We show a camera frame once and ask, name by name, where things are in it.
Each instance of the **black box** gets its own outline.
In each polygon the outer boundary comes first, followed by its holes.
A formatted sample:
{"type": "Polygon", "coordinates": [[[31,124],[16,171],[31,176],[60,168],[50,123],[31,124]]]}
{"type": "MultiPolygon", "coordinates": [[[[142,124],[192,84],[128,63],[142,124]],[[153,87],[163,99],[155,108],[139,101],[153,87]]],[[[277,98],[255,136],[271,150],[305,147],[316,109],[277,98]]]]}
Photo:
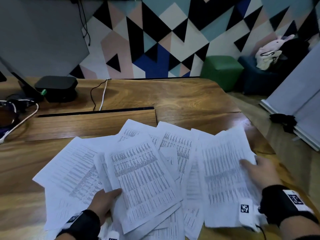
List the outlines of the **black box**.
{"type": "Polygon", "coordinates": [[[75,100],[78,81],[69,76],[44,76],[35,85],[38,92],[46,90],[44,97],[50,103],[66,103],[75,100]]]}

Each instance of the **geometric wall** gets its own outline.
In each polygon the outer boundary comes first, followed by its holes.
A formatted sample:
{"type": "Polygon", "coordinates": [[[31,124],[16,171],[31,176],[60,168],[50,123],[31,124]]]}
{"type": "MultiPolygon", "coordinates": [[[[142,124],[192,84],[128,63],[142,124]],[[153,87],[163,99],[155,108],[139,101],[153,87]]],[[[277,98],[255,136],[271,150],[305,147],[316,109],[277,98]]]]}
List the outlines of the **geometric wall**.
{"type": "Polygon", "coordinates": [[[295,34],[314,46],[318,17],[319,0],[108,0],[87,22],[89,55],[70,74],[199,76],[206,56],[254,55],[277,36],[295,34]]]}

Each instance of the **plush bunny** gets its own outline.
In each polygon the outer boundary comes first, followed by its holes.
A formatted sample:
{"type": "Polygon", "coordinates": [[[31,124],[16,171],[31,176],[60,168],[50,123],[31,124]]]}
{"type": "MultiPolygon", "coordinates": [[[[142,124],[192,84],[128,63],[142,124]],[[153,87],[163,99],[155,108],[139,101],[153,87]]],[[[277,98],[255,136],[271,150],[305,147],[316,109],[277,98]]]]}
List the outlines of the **plush bunny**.
{"type": "Polygon", "coordinates": [[[276,63],[281,52],[277,52],[280,47],[294,38],[294,34],[288,36],[286,39],[282,40],[282,36],[278,36],[276,40],[271,41],[265,46],[261,47],[256,53],[255,58],[257,59],[257,68],[261,70],[267,70],[272,62],[276,63]]]}

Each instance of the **floor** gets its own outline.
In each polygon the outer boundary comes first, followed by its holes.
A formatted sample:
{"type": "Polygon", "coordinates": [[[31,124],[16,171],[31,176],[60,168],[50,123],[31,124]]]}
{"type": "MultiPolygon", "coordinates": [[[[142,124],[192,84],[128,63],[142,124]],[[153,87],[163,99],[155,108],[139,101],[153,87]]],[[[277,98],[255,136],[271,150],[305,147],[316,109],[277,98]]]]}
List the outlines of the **floor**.
{"type": "Polygon", "coordinates": [[[270,121],[270,114],[259,105],[266,96],[246,96],[238,92],[228,94],[269,141],[280,161],[320,210],[320,153],[295,134],[284,132],[281,125],[270,121]]]}

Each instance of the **wood grain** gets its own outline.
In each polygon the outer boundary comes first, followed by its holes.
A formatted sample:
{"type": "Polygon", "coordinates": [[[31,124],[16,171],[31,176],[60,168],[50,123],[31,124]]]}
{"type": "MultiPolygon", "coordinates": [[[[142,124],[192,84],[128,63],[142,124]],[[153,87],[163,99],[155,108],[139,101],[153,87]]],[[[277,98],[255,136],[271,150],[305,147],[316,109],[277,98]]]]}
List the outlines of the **wood grain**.
{"type": "MultiPolygon", "coordinates": [[[[17,91],[14,80],[7,83],[5,92],[17,91]]],[[[90,89],[101,80],[78,80],[78,98],[66,104],[40,104],[39,114],[91,111],[93,103],[90,89]]],[[[95,101],[100,102],[103,88],[94,90],[95,101]]],[[[286,186],[299,192],[317,217],[319,212],[307,195],[299,189],[290,172],[280,163],[274,150],[250,120],[244,116],[223,90],[207,79],[110,80],[108,81],[103,109],[124,109],[154,106],[158,121],[165,121],[186,129],[199,129],[217,134],[232,126],[245,128],[251,149],[258,155],[270,158],[286,186]]],[[[32,181],[71,138],[24,142],[29,131],[26,123],[0,145],[0,238],[44,239],[46,221],[43,188],[32,181]]],[[[274,226],[266,227],[268,240],[281,239],[274,226]]],[[[211,229],[203,227],[199,239],[263,239],[243,228],[211,229]]]]}
{"type": "Polygon", "coordinates": [[[30,120],[26,141],[41,141],[76,136],[98,137],[115,135],[128,119],[154,127],[157,126],[154,109],[39,117],[30,120]]]}

